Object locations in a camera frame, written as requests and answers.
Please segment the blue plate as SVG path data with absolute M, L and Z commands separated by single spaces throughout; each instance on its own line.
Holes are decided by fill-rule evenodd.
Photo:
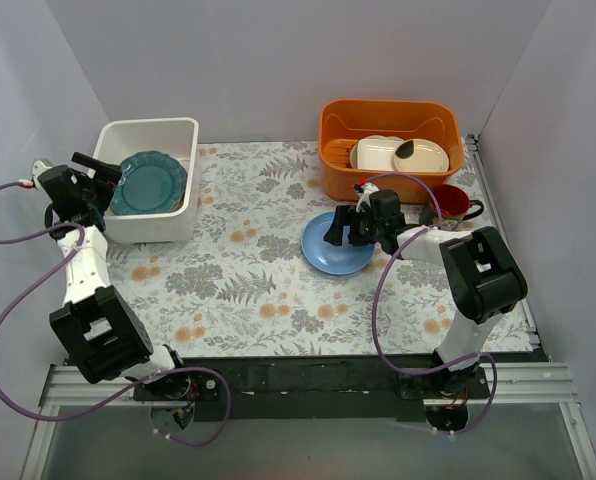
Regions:
M 334 219 L 333 212 L 318 215 L 305 227 L 301 247 L 306 260 L 322 273 L 346 276 L 359 272 L 374 255 L 374 245 L 353 246 L 347 239 L 349 228 L 343 229 L 343 243 L 333 246 L 324 241 Z

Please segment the teal embossed scalloped plate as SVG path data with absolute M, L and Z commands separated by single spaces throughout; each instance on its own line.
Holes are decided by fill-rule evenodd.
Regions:
M 166 153 L 137 152 L 120 168 L 122 177 L 109 206 L 116 216 L 170 213 L 184 199 L 187 171 Z

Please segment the cream green floral plate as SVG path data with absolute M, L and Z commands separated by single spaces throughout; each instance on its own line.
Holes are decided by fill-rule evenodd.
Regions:
M 187 208 L 189 203 L 190 191 L 186 190 L 184 194 L 181 196 L 179 203 L 176 206 L 177 211 L 181 211 Z

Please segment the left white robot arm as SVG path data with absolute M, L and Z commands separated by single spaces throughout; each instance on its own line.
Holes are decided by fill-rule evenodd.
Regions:
M 31 167 L 34 187 L 50 199 L 45 226 L 69 261 L 63 304 L 50 314 L 50 326 L 87 381 L 143 379 L 151 394 L 181 399 L 190 392 L 191 377 L 180 356 L 167 345 L 153 345 L 109 279 L 104 213 L 121 170 L 81 153 L 72 162 L 37 159 Z

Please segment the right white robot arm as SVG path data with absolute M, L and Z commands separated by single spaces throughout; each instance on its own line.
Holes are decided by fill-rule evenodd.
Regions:
M 348 240 L 354 247 L 378 244 L 398 260 L 420 261 L 444 269 L 455 315 L 444 340 L 432 354 L 431 367 L 407 370 L 396 366 L 379 343 L 377 309 L 387 275 L 374 293 L 371 330 L 379 358 L 401 376 L 426 377 L 427 388 L 453 397 L 475 376 L 486 340 L 502 317 L 525 299 L 524 275 L 494 227 L 468 232 L 445 231 L 433 224 L 408 224 L 392 190 L 361 189 L 357 205 L 338 206 L 323 240 L 339 247 Z

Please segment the white plastic bin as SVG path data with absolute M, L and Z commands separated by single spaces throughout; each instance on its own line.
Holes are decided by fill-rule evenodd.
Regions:
M 200 180 L 199 124 L 190 117 L 114 121 L 103 127 L 94 157 L 120 165 L 142 151 L 160 151 L 178 160 L 187 171 L 186 209 L 165 214 L 116 216 L 105 212 L 106 235 L 122 244 L 186 241 L 193 236 Z

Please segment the orange plastic bin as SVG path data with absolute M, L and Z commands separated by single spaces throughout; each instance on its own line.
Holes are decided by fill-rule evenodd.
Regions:
M 444 149 L 449 168 L 442 173 L 416 173 L 413 181 L 402 176 L 388 176 L 375 181 L 378 188 L 395 191 L 404 204 L 424 204 L 428 188 L 448 182 L 465 161 L 459 124 L 453 111 L 434 102 L 338 99 L 326 104 L 319 121 L 318 153 L 322 162 L 322 188 L 336 201 L 358 198 L 354 185 L 380 172 L 353 169 L 352 147 L 372 136 L 430 140 Z

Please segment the cream plate with black mark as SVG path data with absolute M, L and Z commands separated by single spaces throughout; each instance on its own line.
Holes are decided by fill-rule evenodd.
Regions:
M 443 173 L 449 169 L 449 157 L 434 142 L 411 139 L 395 150 L 392 164 L 395 171 L 403 173 Z

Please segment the red and black mug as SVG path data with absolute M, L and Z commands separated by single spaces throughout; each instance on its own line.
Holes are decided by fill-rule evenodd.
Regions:
M 454 231 L 461 222 L 484 213 L 485 205 L 481 200 L 471 199 L 464 190 L 454 185 L 440 185 L 432 193 L 419 216 L 422 225 L 441 224 L 443 230 Z

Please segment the floral patterned table mat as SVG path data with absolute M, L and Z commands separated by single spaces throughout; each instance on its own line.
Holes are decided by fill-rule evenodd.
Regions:
M 313 142 L 231 143 L 198 150 L 202 178 L 186 243 L 111 243 L 109 276 L 152 340 L 186 357 L 429 353 L 455 307 L 442 268 L 376 251 L 349 276 L 320 272 L 301 237 L 334 209 Z

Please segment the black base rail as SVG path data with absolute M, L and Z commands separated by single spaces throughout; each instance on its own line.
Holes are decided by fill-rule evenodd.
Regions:
M 407 377 L 376 355 L 186 358 L 194 419 L 394 419 L 422 422 L 425 404 L 489 399 L 493 377 L 480 365 L 465 387 L 438 375 Z

